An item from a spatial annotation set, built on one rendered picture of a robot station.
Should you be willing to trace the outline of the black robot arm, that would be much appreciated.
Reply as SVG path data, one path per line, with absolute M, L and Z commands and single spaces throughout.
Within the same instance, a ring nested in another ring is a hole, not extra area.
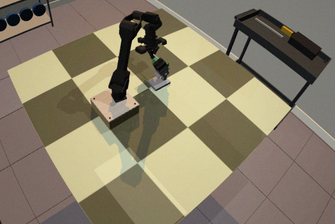
M 131 22 L 136 19 L 140 22 L 137 24 Z M 137 36 L 137 33 L 141 29 L 142 21 L 148 22 L 143 29 L 145 29 L 145 35 L 153 36 L 156 34 L 156 30 L 162 26 L 162 21 L 158 14 L 151 12 L 139 12 L 134 10 L 131 15 L 125 16 L 119 25 L 119 35 L 121 38 L 120 53 L 118 56 L 118 64 L 116 70 L 113 72 L 109 88 L 112 93 L 111 96 L 115 103 L 127 99 L 126 90 L 129 86 L 130 72 L 127 70 L 128 59 L 130 56 L 132 40 Z

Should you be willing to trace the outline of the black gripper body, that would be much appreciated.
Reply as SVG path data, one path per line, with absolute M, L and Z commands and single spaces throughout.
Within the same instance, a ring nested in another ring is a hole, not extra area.
M 154 47 L 154 48 L 158 47 L 158 44 L 160 44 L 160 43 L 162 43 L 162 45 L 167 44 L 166 39 L 163 39 L 161 37 L 157 38 L 156 34 L 153 35 L 153 36 L 144 35 L 144 37 L 146 38 L 146 46 L 139 45 L 139 46 L 135 47 L 135 51 L 139 54 L 144 54 L 147 51 L 152 50 L 152 47 Z

